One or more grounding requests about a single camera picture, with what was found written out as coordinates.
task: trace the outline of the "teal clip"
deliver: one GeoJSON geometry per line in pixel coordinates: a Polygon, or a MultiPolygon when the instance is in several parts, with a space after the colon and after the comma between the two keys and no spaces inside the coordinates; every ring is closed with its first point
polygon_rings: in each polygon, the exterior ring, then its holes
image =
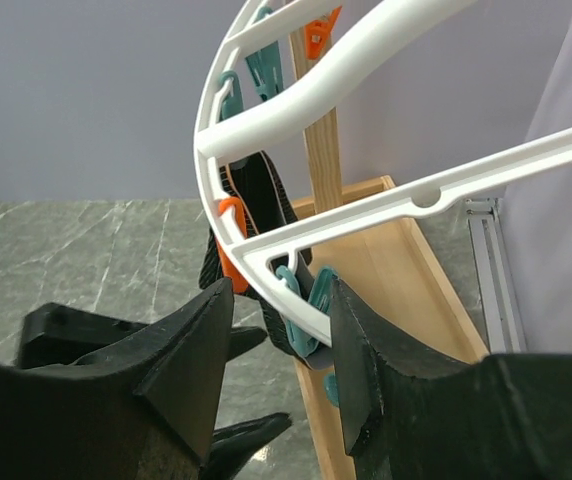
{"type": "Polygon", "coordinates": [[[315,278],[315,283],[313,283],[313,288],[310,291],[310,296],[308,297],[308,303],[310,303],[317,310],[322,313],[328,313],[330,308],[330,293],[333,278],[339,278],[339,274],[329,266],[324,266],[317,272],[317,278],[315,278]]]}
{"type": "MultiPolygon", "coordinates": [[[[257,14],[261,20],[273,13],[270,7],[263,7],[257,14]]],[[[273,42],[246,57],[246,64],[255,82],[255,91],[265,102],[284,90],[282,60],[279,55],[279,43],[273,42]]]]}
{"type": "MultiPolygon", "coordinates": [[[[301,296],[302,293],[299,289],[299,282],[297,282],[295,275],[293,275],[288,267],[285,265],[277,267],[275,275],[279,279],[283,278],[286,280],[286,285],[288,285],[288,288],[297,295],[301,296]]],[[[301,358],[306,358],[315,350],[317,350],[317,347],[319,346],[319,340],[311,337],[304,330],[299,328],[288,319],[286,319],[285,324],[288,343],[290,343],[290,346],[293,348],[297,355],[299,355],[301,358]]]]}
{"type": "Polygon", "coordinates": [[[237,76],[236,72],[228,70],[222,73],[219,76],[219,88],[222,88],[226,84],[226,80],[229,78],[233,81],[233,88],[232,91],[226,95],[226,98],[222,101],[220,120],[226,120],[244,111],[242,89],[239,85],[239,77],[237,76]]]}
{"type": "Polygon", "coordinates": [[[333,407],[339,407],[339,392],[337,391],[337,377],[334,373],[329,373],[324,377],[324,390],[326,398],[333,407]]]}

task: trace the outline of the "clothes hanger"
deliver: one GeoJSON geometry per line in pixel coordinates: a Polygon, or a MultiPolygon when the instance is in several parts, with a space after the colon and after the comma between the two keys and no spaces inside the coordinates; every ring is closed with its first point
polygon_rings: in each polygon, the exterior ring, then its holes
{"type": "Polygon", "coordinates": [[[329,318],[297,297],[267,268],[325,241],[402,217],[424,218],[454,202],[509,182],[572,163],[572,128],[431,175],[349,205],[244,239],[230,214],[218,169],[236,158],[283,141],[322,117],[373,70],[405,45],[476,0],[383,0],[302,79],[279,95],[217,123],[230,82],[215,79],[249,52],[338,7],[337,0],[298,0],[255,23],[267,0],[247,0],[215,56],[200,100],[194,133],[195,170],[205,215],[223,250],[255,291],[302,330],[331,346],[329,318]]]}

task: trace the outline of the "marble floor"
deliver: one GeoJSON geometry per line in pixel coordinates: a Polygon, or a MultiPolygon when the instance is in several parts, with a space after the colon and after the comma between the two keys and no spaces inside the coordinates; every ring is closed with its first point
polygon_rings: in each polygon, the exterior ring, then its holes
{"type": "MultiPolygon", "coordinates": [[[[481,329],[463,206],[421,226],[481,329]]],[[[23,316],[46,302],[146,322],[176,310],[199,291],[206,239],[196,200],[0,204],[0,362],[13,360],[23,316]]],[[[255,302],[237,299],[235,324],[262,324],[255,302]]],[[[292,360],[267,341],[228,364],[217,423],[275,411],[293,427],[238,478],[320,479],[292,360]]]]}

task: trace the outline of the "metal bracket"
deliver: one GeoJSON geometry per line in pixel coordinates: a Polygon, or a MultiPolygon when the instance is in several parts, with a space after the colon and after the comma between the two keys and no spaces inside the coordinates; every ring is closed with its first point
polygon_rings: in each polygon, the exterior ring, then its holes
{"type": "Polygon", "coordinates": [[[501,199],[466,201],[477,278],[491,353],[527,351],[522,320],[506,258],[499,213],[501,199]]]}

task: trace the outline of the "orange clip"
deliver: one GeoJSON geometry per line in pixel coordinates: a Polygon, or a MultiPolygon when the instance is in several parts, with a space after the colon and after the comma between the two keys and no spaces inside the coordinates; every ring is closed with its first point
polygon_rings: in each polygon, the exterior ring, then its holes
{"type": "Polygon", "coordinates": [[[304,32],[306,33],[306,56],[309,60],[317,60],[321,55],[341,9],[342,7],[337,7],[328,18],[315,20],[304,27],[304,32]]]}
{"type": "MultiPolygon", "coordinates": [[[[219,214],[222,215],[230,207],[235,209],[235,221],[237,226],[242,231],[244,238],[248,235],[246,231],[246,218],[244,217],[244,204],[240,198],[228,197],[219,202],[219,214]]],[[[244,293],[248,289],[248,281],[242,277],[241,273],[237,271],[235,265],[230,261],[230,259],[224,253],[224,250],[217,243],[217,251],[219,252],[219,260],[222,263],[222,273],[225,277],[229,277],[233,281],[233,292],[237,294],[244,293]]]]}

